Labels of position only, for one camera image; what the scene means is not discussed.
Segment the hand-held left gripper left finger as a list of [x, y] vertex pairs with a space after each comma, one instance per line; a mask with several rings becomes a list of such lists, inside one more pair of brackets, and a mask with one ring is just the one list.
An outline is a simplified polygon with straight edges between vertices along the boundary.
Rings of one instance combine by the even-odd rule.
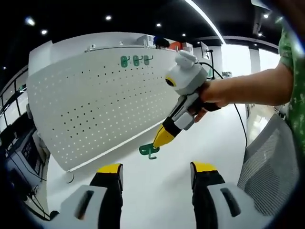
[[62, 204], [60, 229], [119, 229], [123, 206], [123, 164], [99, 168], [89, 185], [82, 185]]

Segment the person's right hand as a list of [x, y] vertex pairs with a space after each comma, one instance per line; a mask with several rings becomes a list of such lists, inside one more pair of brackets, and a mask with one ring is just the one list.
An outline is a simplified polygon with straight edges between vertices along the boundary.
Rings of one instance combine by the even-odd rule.
[[199, 97], [203, 103], [216, 103], [220, 108], [227, 106], [229, 100], [229, 87], [227, 80], [214, 80], [205, 82], [199, 88]]

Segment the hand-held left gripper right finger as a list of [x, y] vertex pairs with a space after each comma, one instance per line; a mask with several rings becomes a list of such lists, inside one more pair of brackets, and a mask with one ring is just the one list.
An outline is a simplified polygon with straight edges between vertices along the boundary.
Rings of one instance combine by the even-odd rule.
[[226, 183], [211, 164], [191, 162], [192, 203], [198, 229], [255, 229], [254, 202]]

